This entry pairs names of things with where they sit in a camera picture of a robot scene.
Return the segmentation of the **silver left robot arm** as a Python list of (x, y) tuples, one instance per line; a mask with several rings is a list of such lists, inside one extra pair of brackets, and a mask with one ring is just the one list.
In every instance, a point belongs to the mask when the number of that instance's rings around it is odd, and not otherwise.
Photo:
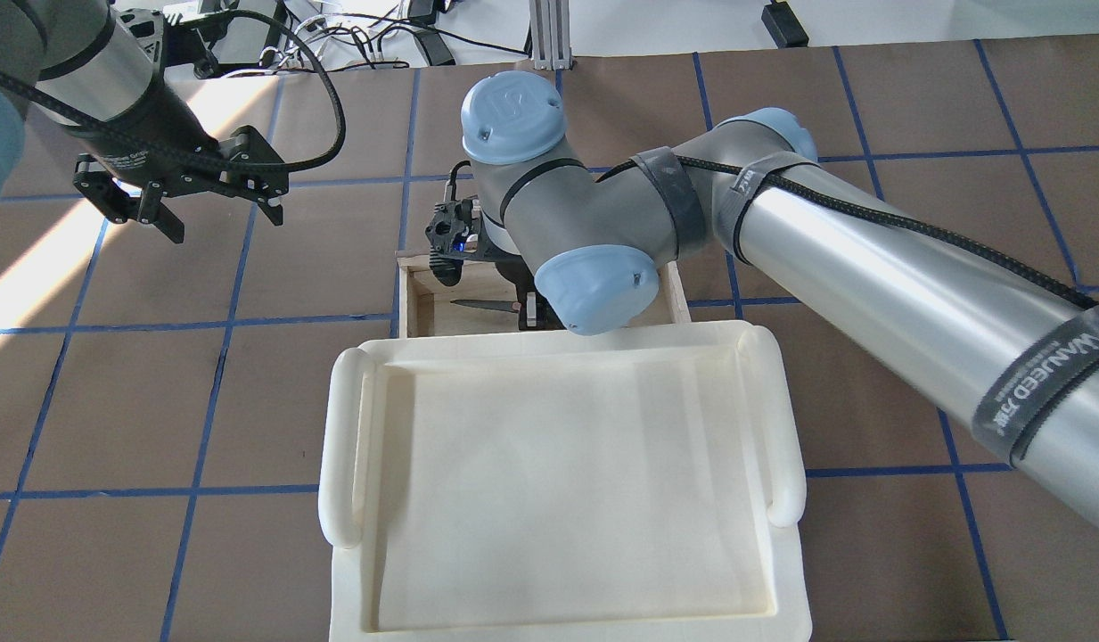
[(109, 222), (157, 228), (182, 243), (185, 226), (167, 200), (220, 193), (259, 206), (284, 222), (287, 171), (256, 128), (212, 137), (165, 80), (170, 36), (155, 11), (120, 13), (109, 1), (0, 1), (0, 193), (24, 144), (30, 89), (93, 118), (96, 125), (44, 113), (77, 139), (73, 187)]

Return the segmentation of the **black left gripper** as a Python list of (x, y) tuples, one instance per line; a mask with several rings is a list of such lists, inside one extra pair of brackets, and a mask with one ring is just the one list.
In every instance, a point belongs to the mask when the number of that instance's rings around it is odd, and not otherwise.
[(85, 147), (76, 160), (73, 186), (113, 224), (153, 225), (173, 244), (184, 244), (184, 222), (166, 200), (209, 192), (252, 201), (271, 225), (284, 225), (287, 171), (187, 168), (147, 150), (126, 150), (87, 128), (73, 128), (73, 139)]

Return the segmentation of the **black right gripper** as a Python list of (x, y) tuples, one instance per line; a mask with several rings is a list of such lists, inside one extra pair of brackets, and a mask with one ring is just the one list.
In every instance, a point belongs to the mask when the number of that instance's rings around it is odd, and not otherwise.
[[(447, 200), (432, 209), (432, 219), (424, 234), (430, 241), (430, 270), (444, 287), (455, 287), (463, 276), (465, 261), (493, 263), (504, 280), (517, 288), (533, 288), (534, 276), (515, 251), (506, 251), (495, 243), (487, 230), (488, 219), (475, 199)], [(539, 294), (529, 290), (521, 296), (521, 331), (544, 329)]]

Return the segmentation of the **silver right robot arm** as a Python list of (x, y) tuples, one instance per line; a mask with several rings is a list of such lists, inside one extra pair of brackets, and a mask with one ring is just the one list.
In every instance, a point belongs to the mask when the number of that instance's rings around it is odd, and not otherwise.
[(464, 97), (460, 145), (480, 214), (439, 206), (432, 256), (519, 261), (562, 326), (601, 334), (717, 240), (1099, 529), (1099, 300), (823, 170), (793, 114), (733, 117), (596, 176), (554, 85), (506, 70)]

